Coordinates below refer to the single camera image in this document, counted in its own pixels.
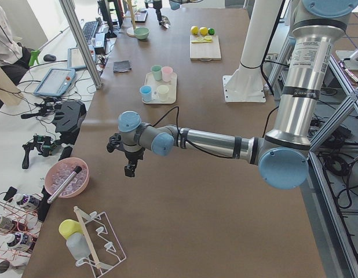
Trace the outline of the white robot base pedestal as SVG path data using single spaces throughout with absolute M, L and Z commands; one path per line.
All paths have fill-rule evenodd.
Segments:
M 264 103 L 266 101 L 261 68 L 283 6 L 284 1 L 278 0 L 254 2 L 239 68 L 232 75 L 222 77 L 226 102 Z

